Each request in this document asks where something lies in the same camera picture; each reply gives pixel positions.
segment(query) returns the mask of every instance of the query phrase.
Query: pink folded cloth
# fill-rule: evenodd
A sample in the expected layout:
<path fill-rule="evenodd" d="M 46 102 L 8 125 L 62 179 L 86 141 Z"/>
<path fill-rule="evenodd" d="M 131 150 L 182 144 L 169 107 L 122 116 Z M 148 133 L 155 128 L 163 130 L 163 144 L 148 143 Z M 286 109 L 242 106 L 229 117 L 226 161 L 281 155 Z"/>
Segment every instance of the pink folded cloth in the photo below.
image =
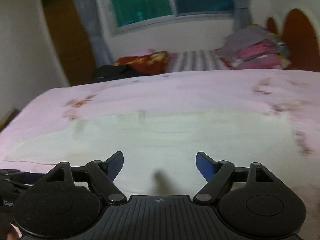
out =
<path fill-rule="evenodd" d="M 258 55 L 268 54 L 272 49 L 273 44 L 268 40 L 264 40 L 245 49 L 242 49 L 236 55 L 237 58 L 241 60 L 249 60 L 250 58 Z"/>
<path fill-rule="evenodd" d="M 252 60 L 244 61 L 236 69 L 261 69 L 277 68 L 281 66 L 280 56 L 277 54 L 267 54 Z"/>

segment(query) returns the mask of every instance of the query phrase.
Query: gray curtain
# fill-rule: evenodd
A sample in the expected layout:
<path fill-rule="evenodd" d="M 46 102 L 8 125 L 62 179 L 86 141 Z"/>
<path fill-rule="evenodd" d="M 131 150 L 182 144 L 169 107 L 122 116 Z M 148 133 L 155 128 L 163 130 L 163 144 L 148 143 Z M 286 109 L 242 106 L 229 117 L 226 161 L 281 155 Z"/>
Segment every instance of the gray curtain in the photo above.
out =
<path fill-rule="evenodd" d="M 235 3 L 234 11 L 234 30 L 243 29 L 252 24 L 251 13 L 249 10 L 250 0 L 233 0 Z"/>
<path fill-rule="evenodd" d="M 111 65 L 113 59 L 102 37 L 96 0 L 73 0 L 82 25 L 87 31 L 97 67 Z"/>

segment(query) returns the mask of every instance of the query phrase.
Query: light green cloth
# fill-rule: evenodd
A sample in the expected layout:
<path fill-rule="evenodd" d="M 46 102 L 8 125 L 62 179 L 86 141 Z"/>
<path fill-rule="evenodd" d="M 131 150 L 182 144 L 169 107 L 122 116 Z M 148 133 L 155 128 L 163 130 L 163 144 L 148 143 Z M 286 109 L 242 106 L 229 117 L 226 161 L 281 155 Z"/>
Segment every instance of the light green cloth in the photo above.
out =
<path fill-rule="evenodd" d="M 306 159 L 300 155 L 286 115 L 210 111 L 168 115 L 109 115 L 76 120 L 64 131 L 15 145 L 7 161 L 82 166 L 124 154 L 116 185 L 130 194 L 190 194 L 206 182 L 195 156 L 249 167 L 261 162 L 289 186 L 307 181 Z"/>

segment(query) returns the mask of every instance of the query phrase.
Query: window frame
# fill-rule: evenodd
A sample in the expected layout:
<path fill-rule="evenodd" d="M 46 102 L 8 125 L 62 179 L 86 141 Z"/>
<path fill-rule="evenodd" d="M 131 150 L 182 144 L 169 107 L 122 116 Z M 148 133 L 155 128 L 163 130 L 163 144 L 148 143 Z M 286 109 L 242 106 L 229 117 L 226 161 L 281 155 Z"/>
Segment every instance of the window frame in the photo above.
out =
<path fill-rule="evenodd" d="M 104 10 L 107 16 L 107 22 L 108 22 L 112 36 L 131 32 L 131 31 L 142 30 L 148 27 L 160 26 L 164 24 L 199 21 L 199 20 L 210 20 L 210 19 L 231 19 L 233 16 L 232 11 L 179 14 L 177 12 L 176 1 L 169 0 L 172 15 L 161 16 L 153 19 L 131 23 L 126 26 L 118 27 L 118 24 L 116 21 L 116 14 L 113 9 L 112 1 L 111 0 L 99 0 L 99 1 L 101 2 L 100 6 L 102 6 L 102 9 Z"/>

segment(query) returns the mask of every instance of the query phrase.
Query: window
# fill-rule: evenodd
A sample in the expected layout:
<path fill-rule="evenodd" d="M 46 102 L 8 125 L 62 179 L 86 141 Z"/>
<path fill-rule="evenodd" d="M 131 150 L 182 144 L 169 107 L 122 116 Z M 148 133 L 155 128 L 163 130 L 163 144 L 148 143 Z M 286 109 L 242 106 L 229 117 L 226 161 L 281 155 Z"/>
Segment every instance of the window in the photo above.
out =
<path fill-rule="evenodd" d="M 109 15 L 117 32 L 194 16 L 230 13 L 233 0 L 108 0 Z"/>

